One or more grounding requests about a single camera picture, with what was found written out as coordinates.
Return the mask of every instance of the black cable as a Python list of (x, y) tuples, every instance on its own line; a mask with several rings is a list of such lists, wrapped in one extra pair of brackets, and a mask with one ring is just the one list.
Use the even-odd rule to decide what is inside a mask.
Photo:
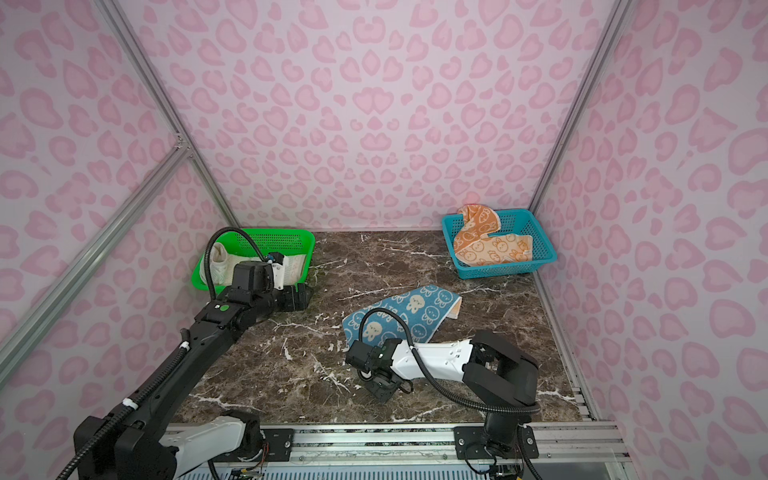
[(467, 466), (469, 467), (469, 469), (472, 470), (477, 475), (487, 475), (487, 474), (491, 473), (491, 471), (494, 471), (495, 468), (496, 468), (496, 464), (498, 463), (498, 458), (496, 458), (496, 455), (493, 455), (491, 453), (489, 453), (489, 455), (491, 457), (493, 457), (493, 464), (489, 465), (488, 466), (488, 470), (486, 470), (484, 472), (482, 472), (480, 470), (477, 470), (475, 467), (472, 466), (471, 463), (469, 463), (469, 457), (467, 456), (467, 450), (469, 449), (469, 447), (471, 447), (473, 445), (481, 445), (481, 444), (480, 443), (470, 443), (469, 445), (464, 447), (464, 463), (466, 463)]
[[(163, 368), (153, 379), (145, 386), (134, 398), (128, 397), (134, 404), (141, 405), (145, 402), (152, 392), (157, 387), (163, 384), (168, 376), (179, 366), (181, 360), (187, 355), (189, 351), (190, 331), (187, 329), (181, 329), (181, 342), (182, 345), (186, 343), (186, 346), (179, 346), (179, 350), (176, 352), (176, 356)], [(99, 430), (78, 450), (72, 460), (67, 463), (61, 473), (58, 474), (56, 480), (66, 480), (74, 472), (74, 470), (83, 461), (83, 458), (98, 444), (105, 436), (107, 436), (112, 430), (120, 425), (128, 416), (136, 410), (131, 406), (124, 406), (119, 412), (114, 414), (107, 423), (103, 424)]]
[(470, 399), (465, 399), (464, 397), (449, 391), (442, 384), (440, 384), (437, 381), (437, 379), (434, 376), (432, 376), (432, 374), (429, 372), (429, 369), (427, 369), (427, 366), (424, 364), (424, 360), (422, 360), (422, 356), (419, 355), (419, 349), (416, 348), (413, 344), (413, 338), (411, 337), (411, 330), (408, 327), (408, 323), (406, 323), (402, 318), (400, 318), (400, 316), (397, 313), (394, 313), (393, 311), (388, 310), (386, 308), (376, 307), (374, 309), (369, 310), (362, 317), (362, 320), (360, 320), (360, 327), (357, 331), (358, 340), (360, 340), (361, 342), (363, 341), (362, 328), (365, 326), (366, 322), (368, 321), (368, 318), (374, 313), (378, 313), (378, 312), (386, 313), (387, 315), (391, 316), (405, 330), (406, 342), (408, 342), (408, 345), (411, 347), (411, 353), (413, 354), (413, 358), (416, 360), (416, 364), (419, 366), (419, 369), (422, 371), (424, 378), (427, 379), (429, 384), (432, 385), (435, 388), (435, 390), (437, 390), (441, 395), (446, 397), (448, 400), (451, 400), (452, 402), (457, 403), (468, 409), (479, 410), (480, 412), (501, 413), (504, 415), (532, 415), (534, 413), (539, 413), (541, 411), (541, 407), (537, 403), (534, 403), (532, 406), (525, 406), (525, 407), (486, 405), (484, 403), (474, 402)]
[(222, 229), (219, 229), (214, 235), (208, 240), (208, 245), (205, 247), (205, 254), (203, 255), (203, 270), (205, 271), (205, 283), (208, 286), (208, 293), (210, 294), (210, 301), (213, 302), (216, 299), (216, 286), (214, 285), (214, 278), (210, 275), (210, 252), (214, 249), (214, 243), (216, 243), (216, 240), (219, 239), (222, 235), (224, 235), (227, 232), (236, 232), (239, 233), (242, 238), (247, 240), (248, 244), (251, 248), (253, 248), (253, 251), (256, 252), (256, 255), (259, 256), (262, 262), (266, 262), (266, 257), (261, 253), (261, 250), (259, 250), (259, 247), (256, 245), (256, 242), (253, 241), (253, 238), (250, 237), (243, 229), (237, 228), (237, 227), (224, 227)]
[(213, 480), (221, 480), (221, 478), (219, 477), (219, 472), (216, 471), (216, 467), (214, 466), (213, 459), (208, 460), (208, 469), (210, 470), (210, 477)]
[(541, 478), (541, 475), (536, 472), (536, 468), (533, 466), (533, 462), (531, 462), (531, 459), (528, 457), (528, 453), (525, 452), (525, 449), (523, 448), (523, 427), (522, 425), (518, 425), (518, 434), (517, 434), (517, 442), (518, 447), (520, 448), (520, 455), (523, 457), (523, 462), (528, 466), (528, 470), (531, 471), (531, 475), (533, 475), (533, 478), (536, 480), (543, 480)]

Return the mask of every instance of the cable tie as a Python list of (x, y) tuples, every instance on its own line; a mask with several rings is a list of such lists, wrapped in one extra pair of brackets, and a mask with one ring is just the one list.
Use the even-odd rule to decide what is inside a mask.
[(127, 407), (131, 407), (134, 410), (139, 410), (139, 404), (134, 402), (133, 400), (129, 399), (128, 397), (125, 397), (123, 399), (123, 405)]

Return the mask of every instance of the pink leopard print wall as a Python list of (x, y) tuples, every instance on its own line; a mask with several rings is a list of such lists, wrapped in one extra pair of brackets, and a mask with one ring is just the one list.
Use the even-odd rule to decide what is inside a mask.
[(642, 478), (768, 477), (768, 2), (644, 0), (539, 212)]
[(170, 150), (88, 0), (0, 5), (0, 343)]
[(189, 284), (224, 226), (187, 164), (0, 392), (0, 478), (53, 478), (72, 432), (141, 384), (180, 343), (207, 293)]
[(121, 3), (241, 221), (527, 207), (612, 0)]

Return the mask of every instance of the blue plastic basket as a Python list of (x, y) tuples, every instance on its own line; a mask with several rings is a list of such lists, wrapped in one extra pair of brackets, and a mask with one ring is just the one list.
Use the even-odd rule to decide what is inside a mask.
[(464, 227), (464, 217), (461, 214), (446, 215), (442, 219), (442, 234), (453, 264), (456, 265), (458, 276), (462, 279), (482, 278), (484, 276), (515, 275), (516, 273), (535, 272), (546, 263), (558, 259), (552, 243), (547, 238), (538, 220), (531, 212), (523, 209), (497, 210), (498, 218), (502, 221), (502, 229), (491, 233), (490, 237), (498, 237), (514, 233), (516, 235), (533, 236), (533, 260), (530, 262), (501, 263), (499, 265), (469, 266), (456, 258), (453, 250), (453, 239)]

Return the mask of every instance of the brown marble surface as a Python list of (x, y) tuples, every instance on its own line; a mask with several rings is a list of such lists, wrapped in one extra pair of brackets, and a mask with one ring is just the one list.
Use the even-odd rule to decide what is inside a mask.
[[(210, 367), (179, 408), (175, 422), (203, 423), (225, 409), (259, 412), (262, 422), (466, 422), (474, 410), (440, 396), (424, 380), (414, 393), (380, 405), (344, 364), (339, 328), (350, 313), (387, 296), (435, 284), (463, 296), (458, 319), (432, 337), (445, 342), (492, 329), (541, 367), (535, 421), (581, 419), (530, 275), (460, 280), (441, 232), (317, 233), (307, 283), (309, 309), (278, 313), (246, 332)], [(472, 394), (463, 385), (452, 389)]]

